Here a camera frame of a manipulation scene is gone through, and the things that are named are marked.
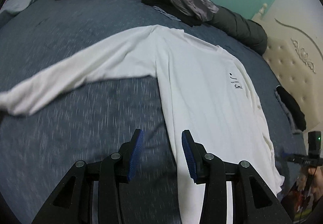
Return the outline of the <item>person right hand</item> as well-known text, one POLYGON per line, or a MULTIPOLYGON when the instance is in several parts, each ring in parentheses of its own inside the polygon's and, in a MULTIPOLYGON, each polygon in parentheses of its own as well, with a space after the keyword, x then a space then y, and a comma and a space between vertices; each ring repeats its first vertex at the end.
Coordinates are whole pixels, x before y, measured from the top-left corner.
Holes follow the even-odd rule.
POLYGON ((312 178, 310 181, 311 193, 316 201, 322 197, 323 190, 323 180, 322 180, 322 167, 302 167, 301 174, 298 179, 298 189, 304 189, 308 179, 312 178))

